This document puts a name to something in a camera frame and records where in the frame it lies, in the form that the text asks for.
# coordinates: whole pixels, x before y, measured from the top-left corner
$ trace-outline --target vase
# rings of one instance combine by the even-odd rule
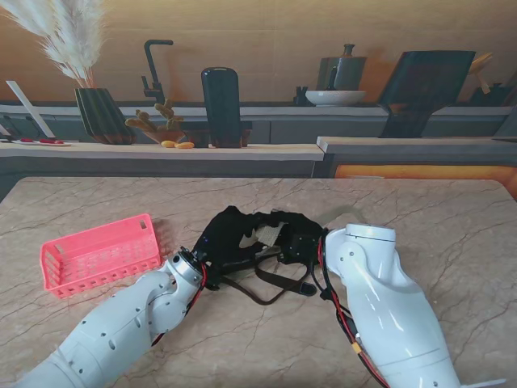
[[[137,139],[107,89],[76,89],[75,98],[86,133],[110,145],[129,145]]]
[[[209,67],[201,73],[201,83],[212,145],[217,148],[241,148],[237,73],[228,67]]]

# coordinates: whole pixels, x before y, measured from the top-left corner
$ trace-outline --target gray pot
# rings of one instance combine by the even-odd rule
[[[338,68],[334,82],[336,91],[357,91],[359,89],[366,57],[353,57],[354,46],[354,44],[345,44],[345,52],[341,57],[322,58],[317,77],[317,90],[323,91],[329,86],[330,71],[335,66]]]

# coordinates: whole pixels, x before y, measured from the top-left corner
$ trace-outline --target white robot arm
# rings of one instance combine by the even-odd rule
[[[202,279],[191,254],[176,253],[93,309],[16,387],[104,387],[182,322]]]
[[[422,289],[402,271],[395,230],[349,224],[325,242],[326,266],[347,288],[358,333],[353,347],[368,354],[387,385],[460,388],[438,319]]]

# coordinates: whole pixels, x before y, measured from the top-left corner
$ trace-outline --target pink plastic basket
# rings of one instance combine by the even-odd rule
[[[149,214],[48,241],[41,247],[44,288],[68,297],[159,266]]]

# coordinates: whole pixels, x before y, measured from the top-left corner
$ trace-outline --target kitchen faucet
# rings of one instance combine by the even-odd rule
[[[154,97],[157,103],[165,103],[162,84],[158,81],[156,67],[154,67],[153,55],[151,54],[151,45],[153,44],[166,44],[172,46],[174,42],[172,40],[150,39],[147,40],[144,44],[145,55],[147,56],[147,62],[149,63],[151,76],[153,77],[153,89],[149,89],[147,78],[145,75],[142,75],[142,82],[144,83],[144,95],[145,97]]]

